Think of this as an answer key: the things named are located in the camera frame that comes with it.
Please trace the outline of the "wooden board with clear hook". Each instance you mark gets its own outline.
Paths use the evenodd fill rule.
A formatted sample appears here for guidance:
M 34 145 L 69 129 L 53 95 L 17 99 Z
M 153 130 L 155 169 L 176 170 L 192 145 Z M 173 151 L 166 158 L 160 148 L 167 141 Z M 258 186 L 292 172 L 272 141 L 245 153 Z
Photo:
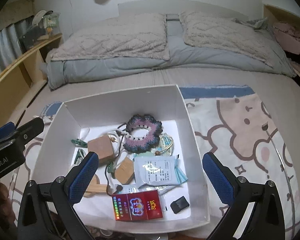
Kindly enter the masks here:
M 103 135 L 87 143 L 88 151 L 98 155 L 99 163 L 105 164 L 114 159 L 114 150 L 108 135 Z

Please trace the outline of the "red cigarette pack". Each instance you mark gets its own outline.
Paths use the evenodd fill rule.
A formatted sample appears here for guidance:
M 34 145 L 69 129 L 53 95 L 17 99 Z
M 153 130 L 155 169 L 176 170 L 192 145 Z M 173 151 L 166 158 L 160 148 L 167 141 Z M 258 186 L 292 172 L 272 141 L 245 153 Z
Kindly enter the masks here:
M 163 217 L 157 190 L 112 195 L 116 221 L 153 220 Z

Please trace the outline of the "pink clothes pile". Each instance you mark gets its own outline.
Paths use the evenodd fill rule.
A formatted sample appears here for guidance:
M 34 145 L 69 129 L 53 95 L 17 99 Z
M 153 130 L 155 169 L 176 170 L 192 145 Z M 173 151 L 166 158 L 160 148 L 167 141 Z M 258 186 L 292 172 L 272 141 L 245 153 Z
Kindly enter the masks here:
M 288 23 L 276 22 L 273 24 L 273 33 L 284 51 L 300 54 L 300 31 Z

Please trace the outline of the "white foil sachet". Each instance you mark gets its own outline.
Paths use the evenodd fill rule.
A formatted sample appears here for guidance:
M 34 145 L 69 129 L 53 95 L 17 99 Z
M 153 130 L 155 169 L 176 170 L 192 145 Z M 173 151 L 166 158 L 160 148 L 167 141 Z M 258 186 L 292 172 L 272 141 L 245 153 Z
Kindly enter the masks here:
M 147 186 L 178 186 L 187 182 L 179 168 L 177 156 L 145 156 L 134 158 L 134 177 L 137 188 Z

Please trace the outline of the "white cap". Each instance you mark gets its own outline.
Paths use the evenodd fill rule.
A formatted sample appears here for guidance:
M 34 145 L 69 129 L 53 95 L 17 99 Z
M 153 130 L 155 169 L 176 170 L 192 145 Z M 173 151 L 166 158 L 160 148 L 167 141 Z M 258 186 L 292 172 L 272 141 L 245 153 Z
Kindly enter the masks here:
M 36 15 L 34 16 L 34 18 L 33 18 L 33 20 L 32 20 L 32 26 L 38 25 L 45 15 L 50 15 L 50 14 L 52 14 L 52 13 L 53 13 L 52 10 L 49 10 L 49 11 L 46 11 L 46 10 L 40 10 L 40 11 L 37 12 Z

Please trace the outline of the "beige quilted blanket left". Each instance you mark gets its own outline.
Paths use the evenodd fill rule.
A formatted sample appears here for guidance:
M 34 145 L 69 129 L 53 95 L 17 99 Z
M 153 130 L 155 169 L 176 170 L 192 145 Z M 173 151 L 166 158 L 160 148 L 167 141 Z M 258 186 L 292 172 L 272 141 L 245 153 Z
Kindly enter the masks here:
M 74 33 L 52 54 L 52 61 L 143 57 L 167 61 L 167 16 L 125 15 L 97 22 Z

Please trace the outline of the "grey folded duvet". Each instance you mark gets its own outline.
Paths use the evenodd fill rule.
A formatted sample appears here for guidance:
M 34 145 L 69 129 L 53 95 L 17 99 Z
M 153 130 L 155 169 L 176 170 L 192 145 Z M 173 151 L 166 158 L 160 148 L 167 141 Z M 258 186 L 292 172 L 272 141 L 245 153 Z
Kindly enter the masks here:
M 167 23 L 167 44 L 170 52 L 168 61 L 137 57 L 70 61 L 46 59 L 40 70 L 47 75 L 51 90 L 67 83 L 100 81 L 166 68 L 221 68 L 294 77 L 295 72 L 285 52 L 270 33 L 263 30 L 260 34 L 270 45 L 269 64 L 228 50 L 189 46 L 183 41 L 181 23 L 170 20 Z

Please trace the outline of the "grey curtain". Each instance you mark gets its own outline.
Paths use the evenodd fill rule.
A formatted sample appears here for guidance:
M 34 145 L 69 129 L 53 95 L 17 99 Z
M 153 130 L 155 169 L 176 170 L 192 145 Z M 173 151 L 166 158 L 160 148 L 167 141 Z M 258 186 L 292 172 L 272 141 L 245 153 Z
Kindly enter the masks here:
M 30 16 L 0 31 L 0 73 L 25 52 L 19 38 L 31 26 L 32 19 Z

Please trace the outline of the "small black box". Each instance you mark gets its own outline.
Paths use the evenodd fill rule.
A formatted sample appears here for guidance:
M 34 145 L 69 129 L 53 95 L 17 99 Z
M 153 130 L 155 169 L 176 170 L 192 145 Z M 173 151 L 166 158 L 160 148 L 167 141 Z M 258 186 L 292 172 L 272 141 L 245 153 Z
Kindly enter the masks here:
M 179 212 L 183 211 L 184 209 L 190 206 L 189 202 L 186 200 L 184 196 L 178 198 L 171 202 L 170 207 L 174 214 L 178 214 Z

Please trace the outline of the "wooden side shelf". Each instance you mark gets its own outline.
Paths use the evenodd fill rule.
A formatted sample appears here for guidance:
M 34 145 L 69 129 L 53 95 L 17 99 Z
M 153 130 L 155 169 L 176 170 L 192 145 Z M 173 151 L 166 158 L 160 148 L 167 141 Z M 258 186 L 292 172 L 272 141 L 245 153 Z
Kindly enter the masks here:
M 48 52 L 57 48 L 62 34 L 51 36 L 18 57 L 0 74 L 0 127 L 8 122 L 19 124 L 26 109 L 47 84 L 40 70 Z

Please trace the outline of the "beige quilted blanket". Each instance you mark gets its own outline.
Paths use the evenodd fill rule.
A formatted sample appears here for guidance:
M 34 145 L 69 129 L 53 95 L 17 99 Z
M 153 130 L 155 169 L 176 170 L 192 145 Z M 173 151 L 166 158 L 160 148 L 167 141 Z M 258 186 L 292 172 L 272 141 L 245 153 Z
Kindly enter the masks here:
M 192 11 L 180 13 L 179 20 L 183 28 L 183 40 L 190 46 L 228 50 L 274 66 L 270 46 L 251 27 L 227 18 Z
M 74 33 L 52 54 L 52 61 L 143 57 L 167 61 L 167 16 L 125 15 L 97 22 Z

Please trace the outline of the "round wooden disc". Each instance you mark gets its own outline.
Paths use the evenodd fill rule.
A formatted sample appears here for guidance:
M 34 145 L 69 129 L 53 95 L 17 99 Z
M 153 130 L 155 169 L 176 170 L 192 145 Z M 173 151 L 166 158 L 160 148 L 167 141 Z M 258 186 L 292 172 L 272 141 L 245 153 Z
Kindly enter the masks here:
M 100 184 L 98 176 L 94 175 L 83 196 L 86 198 L 90 198 L 97 193 L 105 193 L 105 191 L 106 189 L 103 185 Z

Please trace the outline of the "wooden block stick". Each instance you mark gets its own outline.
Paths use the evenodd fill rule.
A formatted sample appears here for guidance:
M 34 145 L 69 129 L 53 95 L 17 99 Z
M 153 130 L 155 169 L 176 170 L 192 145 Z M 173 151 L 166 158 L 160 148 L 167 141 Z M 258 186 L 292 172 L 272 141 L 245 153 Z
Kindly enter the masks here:
M 108 189 L 107 184 L 90 184 L 87 189 L 86 193 L 106 193 Z

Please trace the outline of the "dark storage bag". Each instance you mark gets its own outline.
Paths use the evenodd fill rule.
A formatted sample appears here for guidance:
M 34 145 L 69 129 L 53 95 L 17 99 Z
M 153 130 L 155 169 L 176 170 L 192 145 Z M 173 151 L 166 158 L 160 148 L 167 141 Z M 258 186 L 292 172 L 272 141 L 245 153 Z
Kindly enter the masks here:
M 19 38 L 21 44 L 26 50 L 33 48 L 39 41 L 49 38 L 49 34 L 45 28 L 38 26 L 30 27 L 26 33 Z

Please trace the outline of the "beige quilted blanket right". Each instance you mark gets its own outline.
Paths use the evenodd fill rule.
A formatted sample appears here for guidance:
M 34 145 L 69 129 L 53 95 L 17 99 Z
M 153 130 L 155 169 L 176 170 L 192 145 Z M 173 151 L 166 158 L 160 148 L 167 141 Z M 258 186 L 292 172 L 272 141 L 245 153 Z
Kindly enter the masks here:
M 190 46 L 228 50 L 274 66 L 270 46 L 251 27 L 227 18 L 192 11 L 180 13 L 179 20 L 183 28 L 183 40 Z

